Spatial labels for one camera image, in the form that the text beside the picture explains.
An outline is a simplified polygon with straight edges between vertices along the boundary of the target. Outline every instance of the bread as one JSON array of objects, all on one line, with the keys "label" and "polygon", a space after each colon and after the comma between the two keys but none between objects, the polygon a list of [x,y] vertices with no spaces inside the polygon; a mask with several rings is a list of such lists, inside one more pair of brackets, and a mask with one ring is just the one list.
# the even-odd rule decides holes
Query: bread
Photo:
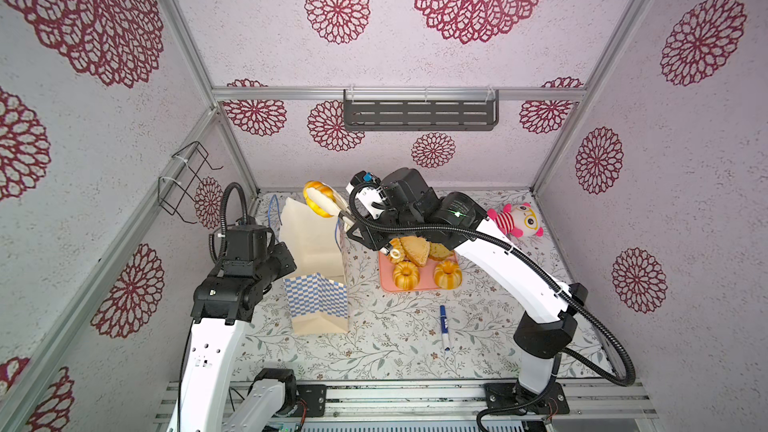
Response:
[{"label": "bread", "polygon": [[413,262],[402,261],[392,271],[392,281],[404,291],[416,288],[419,277],[418,267]]},{"label": "bread", "polygon": [[[400,243],[399,238],[394,238],[389,241],[389,243],[392,245],[392,250],[389,251],[389,255],[387,255],[387,258],[392,264],[399,264],[400,262],[406,260],[406,251],[403,250],[402,244]],[[393,255],[397,255],[397,253],[393,253],[397,251],[399,253],[399,256],[397,258],[394,258]]]},{"label": "bread", "polygon": [[435,266],[433,278],[438,287],[451,290],[462,284],[462,270],[456,262],[446,260]]},{"label": "bread", "polygon": [[443,244],[429,243],[429,258],[437,262],[444,261],[453,255],[453,250],[448,250]]},{"label": "bread", "polygon": [[402,248],[406,251],[408,260],[419,267],[427,265],[429,258],[429,242],[421,237],[400,237]]}]

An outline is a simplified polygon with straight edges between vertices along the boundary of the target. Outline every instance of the pink plush toy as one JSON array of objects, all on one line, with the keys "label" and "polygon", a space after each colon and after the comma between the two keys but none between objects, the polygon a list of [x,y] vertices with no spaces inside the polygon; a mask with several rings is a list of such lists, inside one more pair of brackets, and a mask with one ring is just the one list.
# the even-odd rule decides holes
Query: pink plush toy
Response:
[{"label": "pink plush toy", "polygon": [[538,226],[536,212],[533,212],[531,204],[527,202],[515,208],[512,208],[512,204],[507,204],[501,214],[491,208],[488,210],[488,216],[505,235],[512,234],[516,238],[533,234],[539,237],[544,235],[544,230]]}]

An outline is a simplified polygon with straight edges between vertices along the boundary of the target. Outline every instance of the blue cap marker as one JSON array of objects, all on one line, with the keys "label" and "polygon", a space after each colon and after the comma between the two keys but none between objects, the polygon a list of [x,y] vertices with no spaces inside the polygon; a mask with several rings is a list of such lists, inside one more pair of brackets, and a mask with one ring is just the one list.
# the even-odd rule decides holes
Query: blue cap marker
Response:
[{"label": "blue cap marker", "polygon": [[451,338],[448,336],[448,316],[446,315],[446,306],[440,306],[440,329],[442,330],[442,350],[451,351]]}]

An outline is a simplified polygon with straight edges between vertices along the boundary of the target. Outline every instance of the white paper bag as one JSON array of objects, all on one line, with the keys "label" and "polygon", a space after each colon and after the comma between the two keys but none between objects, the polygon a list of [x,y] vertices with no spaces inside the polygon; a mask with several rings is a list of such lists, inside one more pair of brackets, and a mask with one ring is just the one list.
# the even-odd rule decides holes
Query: white paper bag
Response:
[{"label": "white paper bag", "polygon": [[288,198],[280,220],[280,241],[296,263],[296,271],[284,279],[293,332],[345,334],[350,314],[346,257],[341,253],[345,236],[336,231],[338,219],[318,216],[306,204]]}]

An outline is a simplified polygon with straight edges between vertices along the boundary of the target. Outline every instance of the table surface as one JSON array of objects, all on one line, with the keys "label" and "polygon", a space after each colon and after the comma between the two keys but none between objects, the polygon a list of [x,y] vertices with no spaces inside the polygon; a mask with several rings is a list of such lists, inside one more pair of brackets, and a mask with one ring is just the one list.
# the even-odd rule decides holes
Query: table surface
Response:
[{"label": "table surface", "polygon": [[[527,191],[466,191],[481,206],[500,210],[504,204],[534,204]],[[258,223],[271,222],[279,234],[274,207],[287,197],[303,202],[300,192],[266,193],[256,213]],[[518,246],[544,270],[571,282],[552,238],[526,237]],[[456,379],[516,378],[520,349],[512,340],[523,307],[475,264],[459,258],[464,282],[453,291],[391,294],[381,289],[377,254],[347,241],[346,279],[350,300],[348,334],[293,335],[285,287],[272,292],[256,307],[251,329],[237,351],[232,380],[251,380],[263,367],[292,368],[299,380],[339,379]],[[444,354],[439,306],[448,312],[454,351]],[[578,316],[579,329],[571,348],[612,371],[591,325]],[[586,378],[596,374],[567,355],[561,377]]]}]

